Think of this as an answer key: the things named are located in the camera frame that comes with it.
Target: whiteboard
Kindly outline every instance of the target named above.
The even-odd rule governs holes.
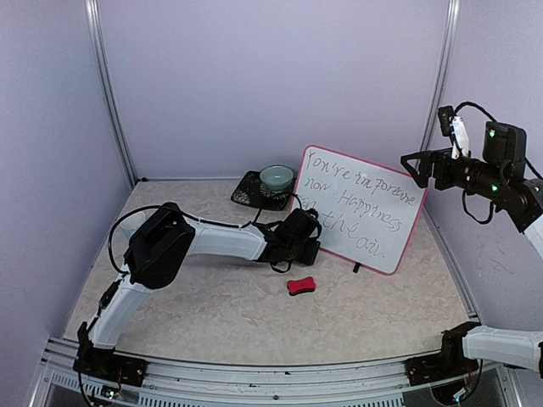
[[[398,270],[426,197],[407,174],[318,146],[295,191],[319,213],[321,248],[384,274]]]

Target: red eraser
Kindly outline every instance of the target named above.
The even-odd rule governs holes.
[[[316,285],[313,277],[306,277],[301,280],[291,280],[287,283],[288,293],[290,295],[298,295],[302,293],[312,293],[315,291]]]

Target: marble tabletop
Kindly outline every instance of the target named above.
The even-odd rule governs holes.
[[[230,223],[256,209],[230,201],[236,181],[139,182],[123,213],[176,202],[194,215]],[[260,221],[284,219],[263,212]],[[127,240],[114,234],[121,262]],[[467,321],[443,256],[422,216],[398,272],[382,276],[320,252],[313,266],[287,274],[269,265],[209,255],[187,257],[176,280],[151,295],[120,336],[117,349],[136,354],[235,365],[320,365],[433,351],[440,333]],[[287,281],[313,276],[316,291],[288,295]],[[65,337],[95,312],[116,278],[103,247]]]

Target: bowl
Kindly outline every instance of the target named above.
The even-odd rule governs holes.
[[[288,188],[294,179],[294,172],[284,165],[271,165],[260,172],[260,181],[273,192]]]

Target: white wall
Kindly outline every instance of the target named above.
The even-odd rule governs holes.
[[[3,2],[0,32],[0,394],[12,407],[129,188],[84,2]]]
[[[101,2],[137,173],[297,168],[309,144],[400,168],[422,140],[447,3]]]
[[[543,170],[543,3],[462,2],[454,58],[443,104],[471,100],[484,106],[498,121],[528,133],[527,156]],[[481,157],[486,118],[477,110],[462,110],[473,155]],[[432,148],[446,140],[435,136]],[[526,176],[533,178],[527,170]],[[451,247],[485,324],[543,330],[543,261],[517,233],[507,214],[499,213],[480,226],[462,211],[461,191],[430,190],[427,208]],[[488,202],[468,198],[479,217]],[[528,406],[540,406],[543,382],[522,372]]]

